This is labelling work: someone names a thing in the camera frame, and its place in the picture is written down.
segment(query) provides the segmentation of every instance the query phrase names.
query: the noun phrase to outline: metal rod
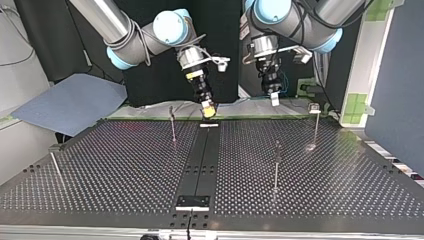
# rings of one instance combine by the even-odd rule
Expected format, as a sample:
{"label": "metal rod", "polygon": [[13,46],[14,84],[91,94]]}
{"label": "metal rod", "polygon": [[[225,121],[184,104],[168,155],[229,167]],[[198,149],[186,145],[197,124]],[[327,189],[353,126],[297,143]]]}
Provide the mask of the metal rod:
{"label": "metal rod", "polygon": [[321,0],[315,8],[317,15],[332,25],[341,25],[364,4],[364,0]]}
{"label": "metal rod", "polygon": [[62,173],[60,172],[60,168],[59,168],[59,165],[57,164],[56,157],[55,157],[55,155],[54,155],[54,153],[53,153],[53,152],[51,152],[51,153],[50,153],[50,156],[51,156],[51,157],[52,157],[52,159],[53,159],[54,167],[56,168],[57,174],[59,175],[60,181],[62,182],[63,189],[64,189],[64,190],[65,190],[65,192],[66,192],[66,185],[65,185],[65,181],[63,181]]}
{"label": "metal rod", "polygon": [[129,32],[128,19],[113,0],[71,0],[108,43],[116,43]]}
{"label": "metal rod", "polygon": [[278,166],[280,165],[279,162],[275,163],[275,176],[274,176],[274,191],[278,191]]}
{"label": "metal rod", "polygon": [[314,145],[317,145],[317,135],[318,135],[318,125],[319,125],[319,113],[317,114],[317,120],[315,123],[315,134],[314,134]]}
{"label": "metal rod", "polygon": [[170,118],[171,118],[172,141],[173,142],[176,142],[177,141],[177,137],[175,135],[175,116],[174,116],[174,113],[172,112],[172,110],[173,110],[173,107],[170,106],[169,107],[169,115],[170,115]]}
{"label": "metal rod", "polygon": [[278,192],[278,168],[281,158],[281,145],[280,141],[275,141],[275,174],[274,174],[274,193]]}

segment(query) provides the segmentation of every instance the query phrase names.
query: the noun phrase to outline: green tape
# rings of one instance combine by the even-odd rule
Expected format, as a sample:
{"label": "green tape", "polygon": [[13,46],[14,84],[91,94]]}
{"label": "green tape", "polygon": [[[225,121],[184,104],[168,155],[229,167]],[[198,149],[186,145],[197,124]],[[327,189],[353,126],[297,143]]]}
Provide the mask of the green tape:
{"label": "green tape", "polygon": [[302,85],[316,86],[317,83],[315,81],[315,78],[303,78],[303,79],[299,79],[297,81],[297,96],[299,96],[299,97],[315,97],[314,93],[308,94],[306,91],[301,90],[300,87]]}
{"label": "green tape", "polygon": [[375,0],[369,7],[365,21],[377,22],[385,21],[390,10],[392,0]]}
{"label": "green tape", "polygon": [[350,93],[347,96],[347,103],[342,118],[342,123],[359,124],[362,115],[365,113],[367,94]]}
{"label": "green tape", "polygon": [[15,118],[13,118],[12,116],[8,115],[6,117],[0,118],[0,123],[4,123],[4,122],[8,122],[10,120],[14,120]]}

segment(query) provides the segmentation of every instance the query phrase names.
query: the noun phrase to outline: black panel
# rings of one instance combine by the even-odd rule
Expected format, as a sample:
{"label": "black panel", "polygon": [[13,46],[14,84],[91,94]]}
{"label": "black panel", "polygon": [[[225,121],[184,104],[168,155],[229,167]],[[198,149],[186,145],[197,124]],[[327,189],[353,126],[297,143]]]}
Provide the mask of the black panel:
{"label": "black panel", "polygon": [[339,111],[343,106],[360,26],[361,21],[358,21],[344,28],[342,39],[331,52],[330,67],[325,89],[331,103],[334,105],[333,107]]}
{"label": "black panel", "polygon": [[[226,73],[217,74],[210,66],[210,83],[215,101],[232,102],[238,95],[238,27],[241,10],[240,1],[226,0],[117,0],[117,5],[140,26],[153,21],[163,10],[186,8],[189,10],[197,33],[208,34],[201,42],[213,53],[231,57]],[[124,72],[131,105],[142,106],[168,100],[193,100],[193,90],[181,72],[174,50],[152,59],[152,66],[144,63]]]}
{"label": "black panel", "polygon": [[122,71],[116,68],[107,57],[106,45],[99,33],[90,25],[90,23],[81,15],[81,13],[68,3],[69,12],[77,26],[84,49],[90,58],[93,68],[90,75],[108,79],[114,82],[122,82],[124,75]]}
{"label": "black panel", "polygon": [[50,81],[90,70],[64,0],[16,0],[15,3]]}
{"label": "black panel", "polygon": [[424,175],[423,25],[424,1],[396,8],[384,50],[366,134]]}

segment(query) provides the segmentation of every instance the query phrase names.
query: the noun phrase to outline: black curtain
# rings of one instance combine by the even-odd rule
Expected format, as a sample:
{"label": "black curtain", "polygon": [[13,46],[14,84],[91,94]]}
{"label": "black curtain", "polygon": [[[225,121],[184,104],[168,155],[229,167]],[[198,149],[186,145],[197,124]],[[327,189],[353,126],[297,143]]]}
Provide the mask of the black curtain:
{"label": "black curtain", "polygon": [[[239,21],[241,1],[239,0],[115,0],[140,26],[154,20],[163,10],[186,8],[193,18],[198,35],[206,33],[201,42],[209,53],[231,58],[225,73],[218,73],[216,66],[209,64],[209,82],[214,101],[234,102],[238,96],[240,67]],[[145,64],[124,72],[128,99],[138,107],[168,100],[194,100],[193,90],[181,72],[173,49],[152,59],[152,65]]]}

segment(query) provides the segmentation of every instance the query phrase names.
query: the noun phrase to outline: metal post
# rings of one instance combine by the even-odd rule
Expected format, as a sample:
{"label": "metal post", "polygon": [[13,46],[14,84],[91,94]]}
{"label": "metal post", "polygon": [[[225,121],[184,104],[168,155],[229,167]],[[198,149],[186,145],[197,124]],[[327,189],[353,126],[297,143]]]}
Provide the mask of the metal post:
{"label": "metal post", "polygon": [[173,111],[173,107],[170,106],[169,107],[169,115],[170,115],[170,119],[171,119],[171,127],[172,127],[172,141],[176,142],[177,141],[177,137],[175,136],[175,116]]}
{"label": "metal post", "polygon": [[325,22],[332,25],[341,25],[364,2],[365,0],[321,0],[315,7],[315,12]]}
{"label": "metal post", "polygon": [[71,0],[72,4],[108,43],[129,32],[129,22],[113,0]]}

